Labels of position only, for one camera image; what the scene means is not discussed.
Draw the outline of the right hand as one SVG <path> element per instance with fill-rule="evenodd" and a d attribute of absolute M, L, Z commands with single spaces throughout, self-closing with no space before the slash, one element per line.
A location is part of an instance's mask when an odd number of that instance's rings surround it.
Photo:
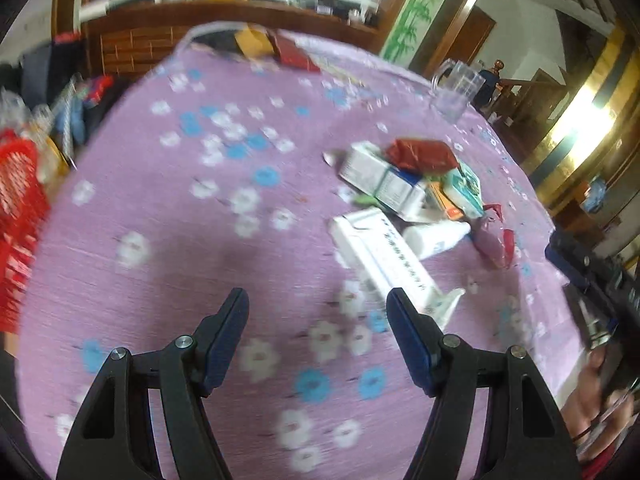
<path fill-rule="evenodd" d="M 570 436 L 577 445 L 581 445 L 585 437 L 578 436 L 588 430 L 605 406 L 608 408 L 623 394 L 622 390 L 614 391 L 603 400 L 600 379 L 600 368 L 605 359 L 605 346 L 592 350 L 588 360 L 578 374 L 577 385 L 568 396 L 561 414 Z M 604 423 L 602 432 L 591 442 L 584 452 L 578 455 L 581 463 L 591 462 L 616 442 L 618 437 L 629 426 L 634 411 L 634 400 L 627 398 Z"/>

